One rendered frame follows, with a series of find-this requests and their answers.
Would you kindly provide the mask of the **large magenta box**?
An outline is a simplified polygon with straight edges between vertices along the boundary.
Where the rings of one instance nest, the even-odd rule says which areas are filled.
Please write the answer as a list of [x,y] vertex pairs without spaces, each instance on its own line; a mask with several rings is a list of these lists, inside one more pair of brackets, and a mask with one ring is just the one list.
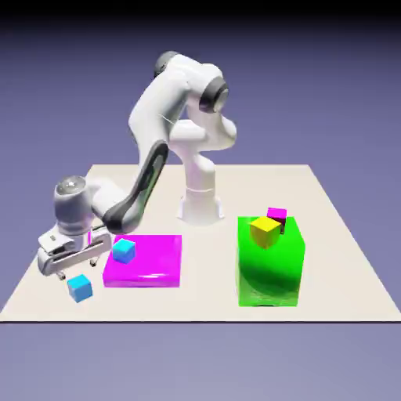
[[112,248],[103,270],[105,287],[178,287],[181,276],[180,235],[117,235],[135,242],[135,257],[128,264],[116,262]]

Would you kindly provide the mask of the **small magenta cube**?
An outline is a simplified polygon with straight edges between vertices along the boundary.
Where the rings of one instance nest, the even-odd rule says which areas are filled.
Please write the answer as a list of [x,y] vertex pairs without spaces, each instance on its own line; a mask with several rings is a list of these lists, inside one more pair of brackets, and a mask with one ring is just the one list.
[[281,224],[280,233],[284,234],[287,220],[287,210],[285,208],[268,208],[266,216]]

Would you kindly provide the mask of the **small cyan cube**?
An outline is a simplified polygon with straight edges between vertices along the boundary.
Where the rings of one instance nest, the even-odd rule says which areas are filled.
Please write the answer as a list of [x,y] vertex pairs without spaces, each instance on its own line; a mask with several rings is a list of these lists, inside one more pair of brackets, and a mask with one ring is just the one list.
[[112,257],[116,262],[128,264],[135,257],[135,242],[119,239],[112,247]]
[[92,284],[83,274],[73,277],[67,281],[70,296],[77,302],[92,297]]

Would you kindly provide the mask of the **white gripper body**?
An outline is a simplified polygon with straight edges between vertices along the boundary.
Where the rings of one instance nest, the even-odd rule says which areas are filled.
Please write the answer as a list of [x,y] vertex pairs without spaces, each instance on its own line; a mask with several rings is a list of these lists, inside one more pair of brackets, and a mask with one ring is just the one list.
[[38,269],[44,276],[50,276],[91,258],[110,251],[112,235],[100,230],[88,235],[68,237],[62,234],[46,234],[41,237],[38,249]]

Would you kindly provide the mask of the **small yellow cube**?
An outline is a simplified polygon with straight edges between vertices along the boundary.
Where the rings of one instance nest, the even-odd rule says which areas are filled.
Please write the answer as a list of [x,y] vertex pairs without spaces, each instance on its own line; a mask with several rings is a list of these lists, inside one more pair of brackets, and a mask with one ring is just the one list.
[[280,238],[281,224],[267,216],[261,216],[250,223],[251,239],[261,248],[272,247]]

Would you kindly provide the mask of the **large green box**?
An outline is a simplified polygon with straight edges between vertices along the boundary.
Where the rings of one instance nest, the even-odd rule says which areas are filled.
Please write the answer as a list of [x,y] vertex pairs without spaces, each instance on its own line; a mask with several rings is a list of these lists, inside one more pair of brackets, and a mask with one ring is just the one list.
[[237,218],[236,285],[242,307],[295,307],[301,286],[305,241],[293,216],[287,218],[284,233],[268,249],[250,236],[254,216]]

